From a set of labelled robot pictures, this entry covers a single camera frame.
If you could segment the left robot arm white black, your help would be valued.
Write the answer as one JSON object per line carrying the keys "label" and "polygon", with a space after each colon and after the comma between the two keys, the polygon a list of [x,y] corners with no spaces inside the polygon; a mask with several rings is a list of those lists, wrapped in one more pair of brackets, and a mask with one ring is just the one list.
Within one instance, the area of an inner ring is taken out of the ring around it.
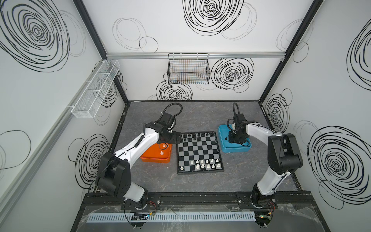
{"label": "left robot arm white black", "polygon": [[132,182],[131,168],[154,144],[178,144],[180,133],[173,130],[175,122],[151,122],[143,126],[142,132],[122,149],[105,153],[98,169],[95,185],[120,199],[129,199],[146,204],[148,191]]}

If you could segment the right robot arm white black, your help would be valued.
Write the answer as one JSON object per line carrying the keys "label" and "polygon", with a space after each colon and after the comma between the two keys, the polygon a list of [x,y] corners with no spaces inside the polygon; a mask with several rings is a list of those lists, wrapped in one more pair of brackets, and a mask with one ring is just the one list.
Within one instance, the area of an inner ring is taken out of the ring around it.
{"label": "right robot arm white black", "polygon": [[274,198],[282,182],[303,166],[303,160],[296,137],[291,133],[277,133],[257,122],[243,126],[228,125],[235,135],[235,143],[243,144],[242,139],[254,137],[267,145],[268,169],[263,178],[253,186],[251,202],[256,208],[263,208]]}

